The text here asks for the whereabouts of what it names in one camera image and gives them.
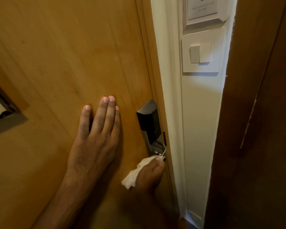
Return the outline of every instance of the hand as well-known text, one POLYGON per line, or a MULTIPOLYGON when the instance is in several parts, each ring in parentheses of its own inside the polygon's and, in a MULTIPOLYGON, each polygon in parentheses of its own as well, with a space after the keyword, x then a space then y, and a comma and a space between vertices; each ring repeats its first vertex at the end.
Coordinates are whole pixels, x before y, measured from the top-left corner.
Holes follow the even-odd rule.
POLYGON ((73 143, 66 177, 82 180, 92 189, 113 161, 120 135, 120 112, 113 96, 103 97, 89 131, 91 107, 86 105, 80 116, 78 133, 73 143))
POLYGON ((136 191, 143 194, 151 194, 161 182, 165 169, 165 163, 157 156, 144 166, 136 179, 136 191))

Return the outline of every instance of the wooden door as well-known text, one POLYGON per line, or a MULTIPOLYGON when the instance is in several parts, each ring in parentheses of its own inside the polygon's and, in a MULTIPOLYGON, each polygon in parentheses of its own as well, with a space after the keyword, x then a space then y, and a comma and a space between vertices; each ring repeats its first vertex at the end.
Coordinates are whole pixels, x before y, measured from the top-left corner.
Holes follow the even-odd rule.
MULTIPOLYGON (((136 0, 0 0, 0 88, 21 111, 0 120, 0 228, 32 225, 64 176, 82 107, 108 95, 122 140, 78 227, 138 228, 121 181, 148 156, 136 111, 155 84, 140 23, 136 0)), ((170 191, 165 173, 159 196, 172 208, 170 191)))
POLYGON ((286 10, 238 155, 227 206, 225 222, 213 228, 286 228, 286 10))

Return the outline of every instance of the fingernail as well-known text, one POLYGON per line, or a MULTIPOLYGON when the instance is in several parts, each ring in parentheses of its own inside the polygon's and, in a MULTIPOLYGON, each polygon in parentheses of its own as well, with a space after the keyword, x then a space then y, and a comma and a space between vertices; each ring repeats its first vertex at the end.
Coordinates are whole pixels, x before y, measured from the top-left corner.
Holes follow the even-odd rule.
POLYGON ((107 96, 104 96, 104 97, 103 97, 103 101, 104 101, 105 103, 108 103, 108 101, 109 101, 108 97, 107 97, 107 96))

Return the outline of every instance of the door handle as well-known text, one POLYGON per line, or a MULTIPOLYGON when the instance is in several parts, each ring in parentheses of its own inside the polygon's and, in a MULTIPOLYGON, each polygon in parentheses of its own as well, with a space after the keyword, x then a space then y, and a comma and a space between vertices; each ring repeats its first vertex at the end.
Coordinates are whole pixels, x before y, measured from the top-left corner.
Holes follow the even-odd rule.
POLYGON ((137 117, 149 156, 164 156, 166 148, 162 142, 162 130, 156 102, 148 101, 137 111, 137 117))

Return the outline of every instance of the crumpled tissue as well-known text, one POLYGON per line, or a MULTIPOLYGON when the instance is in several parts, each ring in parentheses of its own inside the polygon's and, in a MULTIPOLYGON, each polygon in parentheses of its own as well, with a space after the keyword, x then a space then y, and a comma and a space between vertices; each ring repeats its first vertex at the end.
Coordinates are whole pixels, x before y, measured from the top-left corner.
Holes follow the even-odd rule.
POLYGON ((136 179, 137 179, 137 176, 140 172, 140 170, 145 166, 147 165, 149 162, 152 161, 152 159, 154 159, 156 157, 156 155, 153 155, 149 158, 144 158, 138 165, 137 165, 137 168, 130 171, 130 173, 124 178, 124 180, 122 181, 122 185, 126 187, 126 189, 129 190, 129 188, 131 186, 135 187, 136 185, 136 179))

